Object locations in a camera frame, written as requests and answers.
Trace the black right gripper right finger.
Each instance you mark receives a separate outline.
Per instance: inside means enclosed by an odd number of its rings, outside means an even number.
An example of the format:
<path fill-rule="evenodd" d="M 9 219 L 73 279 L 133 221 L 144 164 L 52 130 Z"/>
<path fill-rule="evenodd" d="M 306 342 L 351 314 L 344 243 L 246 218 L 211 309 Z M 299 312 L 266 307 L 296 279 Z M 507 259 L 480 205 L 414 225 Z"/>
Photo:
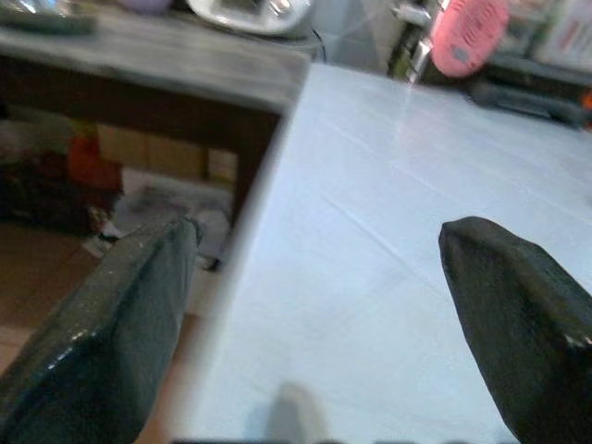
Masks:
<path fill-rule="evenodd" d="M 542 247 L 482 217 L 443 223 L 438 247 L 465 341 L 512 434 L 590 442 L 590 294 Z"/>

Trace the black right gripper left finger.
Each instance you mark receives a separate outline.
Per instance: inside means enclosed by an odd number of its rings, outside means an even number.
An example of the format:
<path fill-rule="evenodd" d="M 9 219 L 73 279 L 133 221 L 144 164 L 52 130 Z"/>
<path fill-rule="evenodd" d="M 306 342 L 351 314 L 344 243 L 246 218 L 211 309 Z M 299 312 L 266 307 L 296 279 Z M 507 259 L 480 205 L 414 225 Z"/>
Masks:
<path fill-rule="evenodd" d="M 186 216 L 118 240 L 1 376 L 5 443 L 131 443 L 177 347 L 201 236 Z"/>

